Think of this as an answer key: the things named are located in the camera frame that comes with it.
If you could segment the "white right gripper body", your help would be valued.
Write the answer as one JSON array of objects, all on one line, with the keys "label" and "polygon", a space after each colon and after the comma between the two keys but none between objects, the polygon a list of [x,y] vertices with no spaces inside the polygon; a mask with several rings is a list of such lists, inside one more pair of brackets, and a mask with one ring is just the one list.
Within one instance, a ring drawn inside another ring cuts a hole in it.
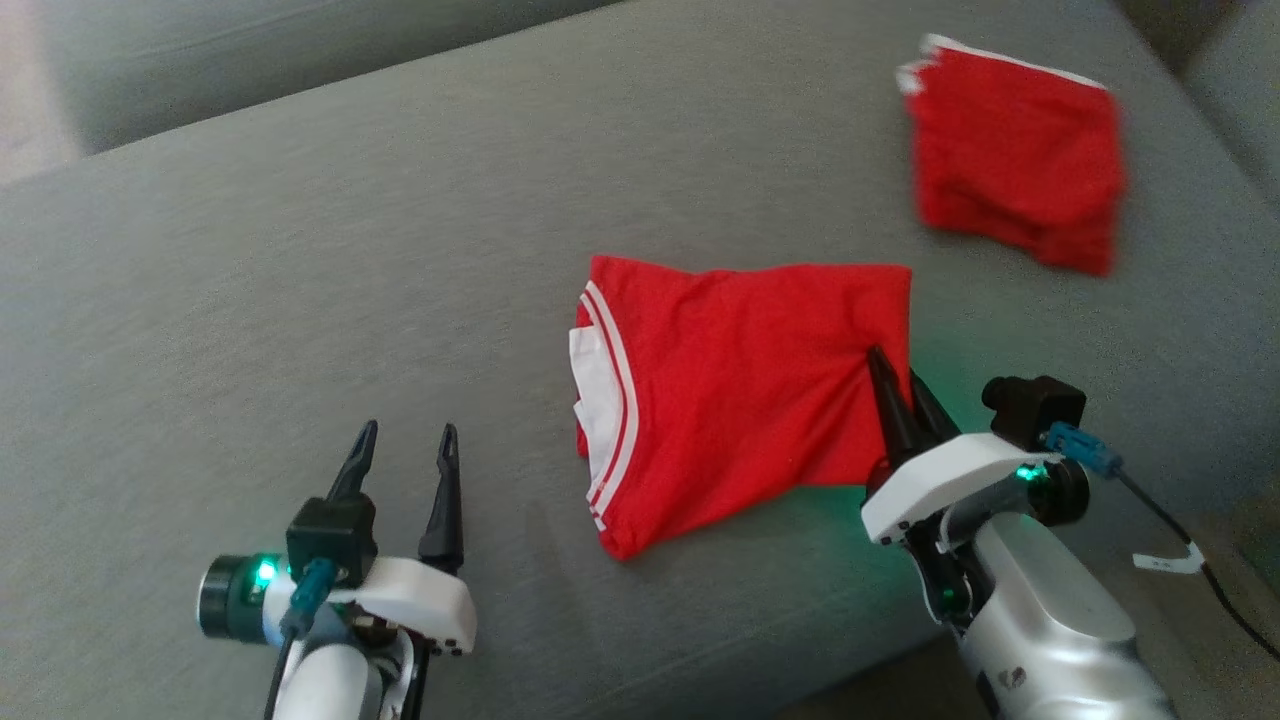
[{"label": "white right gripper body", "polygon": [[932,544],[963,546],[993,515],[1028,511],[1030,483],[1055,459],[991,433],[963,434],[892,471],[861,520],[876,543],[904,544],[910,530],[923,530]]}]

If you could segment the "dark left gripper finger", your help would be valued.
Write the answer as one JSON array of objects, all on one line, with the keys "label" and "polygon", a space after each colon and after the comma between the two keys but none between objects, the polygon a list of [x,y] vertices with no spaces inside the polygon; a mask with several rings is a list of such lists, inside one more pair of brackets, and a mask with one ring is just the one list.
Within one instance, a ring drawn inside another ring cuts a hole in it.
[{"label": "dark left gripper finger", "polygon": [[465,564],[463,503],[458,432],[447,423],[436,455],[439,482],[431,514],[419,541],[419,560],[456,577]]},{"label": "dark left gripper finger", "polygon": [[378,430],[378,420],[364,423],[326,493],[326,501],[346,501],[360,495],[364,479],[372,466]]}]

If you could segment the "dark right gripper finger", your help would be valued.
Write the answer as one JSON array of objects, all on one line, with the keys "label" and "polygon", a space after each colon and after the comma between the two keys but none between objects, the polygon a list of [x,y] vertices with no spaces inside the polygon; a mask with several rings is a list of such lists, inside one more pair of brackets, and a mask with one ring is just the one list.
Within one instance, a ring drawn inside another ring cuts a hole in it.
[{"label": "dark right gripper finger", "polygon": [[902,396],[900,378],[879,345],[868,350],[867,364],[876,395],[887,462],[896,471],[925,451],[925,433]]},{"label": "dark right gripper finger", "polygon": [[963,432],[931,387],[914,370],[909,372],[909,379],[911,413],[916,424],[911,450],[927,451],[959,437]]}]

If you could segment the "red white basketball jersey shirt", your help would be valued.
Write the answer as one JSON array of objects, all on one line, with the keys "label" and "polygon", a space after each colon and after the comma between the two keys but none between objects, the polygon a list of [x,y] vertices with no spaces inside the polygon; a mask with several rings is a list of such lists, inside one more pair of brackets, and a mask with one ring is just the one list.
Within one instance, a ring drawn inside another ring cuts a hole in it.
[{"label": "red white basketball jersey shirt", "polygon": [[911,283],[901,265],[593,258],[568,343],[604,551],[625,562],[799,486],[864,486],[887,456],[867,355],[906,370]]}]

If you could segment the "large grey sofa ottoman cushion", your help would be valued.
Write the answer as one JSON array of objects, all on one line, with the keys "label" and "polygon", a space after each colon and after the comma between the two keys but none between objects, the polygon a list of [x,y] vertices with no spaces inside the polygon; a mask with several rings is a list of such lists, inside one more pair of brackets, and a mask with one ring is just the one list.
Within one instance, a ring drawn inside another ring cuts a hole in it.
[{"label": "large grey sofa ottoman cushion", "polygon": [[[918,223],[893,72],[928,32],[1116,95],[1111,277]],[[369,418],[384,553],[460,429],[479,647],[426,717],[765,717],[927,642],[855,489],[607,556],[567,337],[595,254],[900,263],[961,424],[1056,375],[1176,512],[1280,475],[1280,220],[1111,4],[636,0],[0,192],[0,720],[260,720],[275,656],[202,638],[198,579],[279,550]]]}]

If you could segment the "grey sofa seat cushion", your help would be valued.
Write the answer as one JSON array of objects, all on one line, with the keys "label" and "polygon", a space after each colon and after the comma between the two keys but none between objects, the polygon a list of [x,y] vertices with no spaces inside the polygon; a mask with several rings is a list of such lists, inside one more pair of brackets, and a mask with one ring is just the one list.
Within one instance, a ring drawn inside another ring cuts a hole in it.
[{"label": "grey sofa seat cushion", "polygon": [[35,0],[92,154],[618,0]]}]

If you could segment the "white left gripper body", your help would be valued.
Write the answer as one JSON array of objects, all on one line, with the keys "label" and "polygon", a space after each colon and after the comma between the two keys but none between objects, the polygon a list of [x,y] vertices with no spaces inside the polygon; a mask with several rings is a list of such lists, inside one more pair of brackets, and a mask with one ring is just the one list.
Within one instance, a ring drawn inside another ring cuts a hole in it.
[{"label": "white left gripper body", "polygon": [[438,642],[447,653],[474,652],[477,614],[468,587],[415,559],[376,559],[364,584],[346,591],[346,602]]}]

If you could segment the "red shorts with white trim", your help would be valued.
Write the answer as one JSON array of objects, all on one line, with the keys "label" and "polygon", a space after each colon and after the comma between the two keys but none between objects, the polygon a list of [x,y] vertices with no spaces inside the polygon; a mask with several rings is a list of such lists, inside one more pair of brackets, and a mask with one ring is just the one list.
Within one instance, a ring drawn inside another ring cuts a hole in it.
[{"label": "red shorts with white trim", "polygon": [[922,222],[1105,277],[1126,187],[1103,85],[928,33],[895,74],[913,122]]}]

